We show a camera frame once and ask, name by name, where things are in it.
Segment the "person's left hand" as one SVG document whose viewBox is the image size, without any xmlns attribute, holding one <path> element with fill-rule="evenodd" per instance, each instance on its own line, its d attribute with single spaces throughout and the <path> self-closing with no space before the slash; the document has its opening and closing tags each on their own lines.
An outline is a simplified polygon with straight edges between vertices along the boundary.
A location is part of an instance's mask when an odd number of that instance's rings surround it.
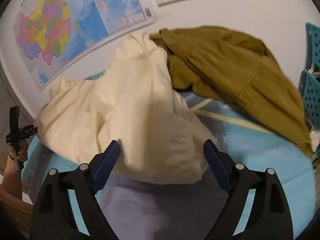
<svg viewBox="0 0 320 240">
<path fill-rule="evenodd" d="M 28 160 L 28 147 L 29 147 L 29 145 L 25 140 L 21 141 L 20 150 L 18 153 L 16 153 L 13 145 L 9 144 L 8 151 L 9 151 L 10 158 L 12 160 L 14 160 L 14 153 L 15 153 L 16 159 L 24 163 L 25 161 Z"/>
</svg>

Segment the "person's left forearm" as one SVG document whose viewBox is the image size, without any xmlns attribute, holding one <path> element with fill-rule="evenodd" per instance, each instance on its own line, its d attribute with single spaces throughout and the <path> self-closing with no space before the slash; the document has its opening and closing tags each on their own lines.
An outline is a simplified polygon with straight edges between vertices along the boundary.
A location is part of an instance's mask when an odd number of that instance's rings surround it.
<svg viewBox="0 0 320 240">
<path fill-rule="evenodd" d="M 15 162 L 10 157 L 1 182 L 1 202 L 30 215 L 33 211 L 33 205 L 22 199 L 21 171 L 16 170 Z"/>
</svg>

